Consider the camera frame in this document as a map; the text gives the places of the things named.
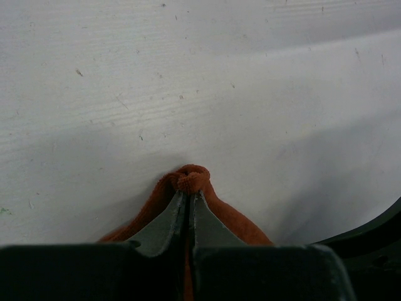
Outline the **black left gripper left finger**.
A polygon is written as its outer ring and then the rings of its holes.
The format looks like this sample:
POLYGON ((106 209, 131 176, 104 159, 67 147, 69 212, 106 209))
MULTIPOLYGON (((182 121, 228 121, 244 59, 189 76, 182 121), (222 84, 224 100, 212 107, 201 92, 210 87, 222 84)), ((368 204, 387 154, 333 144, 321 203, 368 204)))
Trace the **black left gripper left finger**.
POLYGON ((188 197, 124 242, 1 248, 1 300, 183 300, 188 197))

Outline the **brown microfiber towel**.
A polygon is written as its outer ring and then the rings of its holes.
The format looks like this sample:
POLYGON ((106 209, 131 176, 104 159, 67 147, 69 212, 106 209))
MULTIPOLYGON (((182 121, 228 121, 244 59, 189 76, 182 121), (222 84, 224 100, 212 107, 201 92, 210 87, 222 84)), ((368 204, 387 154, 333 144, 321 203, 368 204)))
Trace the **brown microfiber towel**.
POLYGON ((239 239, 253 246, 272 245, 269 238, 250 219, 217 197, 210 177, 210 172, 205 167, 194 164, 182 166, 164 175, 136 217, 128 225, 104 236, 101 241, 127 240, 162 213, 177 191, 192 194, 201 190, 211 212, 239 239))

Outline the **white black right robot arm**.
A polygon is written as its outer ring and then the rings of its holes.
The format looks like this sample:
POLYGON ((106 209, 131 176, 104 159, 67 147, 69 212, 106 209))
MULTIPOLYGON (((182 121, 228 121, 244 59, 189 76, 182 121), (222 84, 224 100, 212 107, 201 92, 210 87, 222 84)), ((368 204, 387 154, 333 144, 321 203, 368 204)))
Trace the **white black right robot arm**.
POLYGON ((358 300, 400 300, 400 200, 373 220, 319 241, 346 266, 358 300))

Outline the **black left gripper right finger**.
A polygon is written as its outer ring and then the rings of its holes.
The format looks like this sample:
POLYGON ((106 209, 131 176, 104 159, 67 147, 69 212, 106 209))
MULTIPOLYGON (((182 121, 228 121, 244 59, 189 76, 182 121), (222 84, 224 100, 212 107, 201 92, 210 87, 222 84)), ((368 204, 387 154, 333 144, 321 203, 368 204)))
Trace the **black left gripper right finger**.
POLYGON ((191 199, 195 300, 355 300, 345 266, 323 245, 249 246, 191 199))

